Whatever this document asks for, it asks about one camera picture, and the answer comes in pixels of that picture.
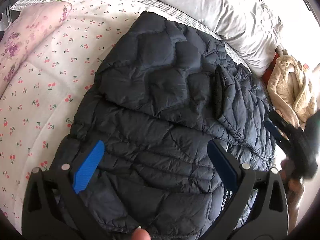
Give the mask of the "person's right hand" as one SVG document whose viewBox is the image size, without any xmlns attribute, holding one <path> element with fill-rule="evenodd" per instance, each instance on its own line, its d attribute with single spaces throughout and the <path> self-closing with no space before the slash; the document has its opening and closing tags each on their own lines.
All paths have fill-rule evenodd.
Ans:
<svg viewBox="0 0 320 240">
<path fill-rule="evenodd" d="M 300 206 L 300 201 L 304 193 L 304 186 L 300 180 L 287 175 L 287 171 L 289 170 L 289 167 L 291 165 L 291 161 L 289 159 L 286 158 L 282 160 L 280 165 L 280 176 L 286 187 L 288 206 L 298 208 Z"/>
</svg>

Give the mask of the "person's left hand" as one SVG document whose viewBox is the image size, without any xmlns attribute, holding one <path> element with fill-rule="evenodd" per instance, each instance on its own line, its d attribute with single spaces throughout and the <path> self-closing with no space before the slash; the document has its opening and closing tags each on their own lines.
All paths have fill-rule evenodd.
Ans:
<svg viewBox="0 0 320 240">
<path fill-rule="evenodd" d="M 151 240 L 151 236 L 145 229 L 139 226 L 132 233 L 131 240 Z"/>
</svg>

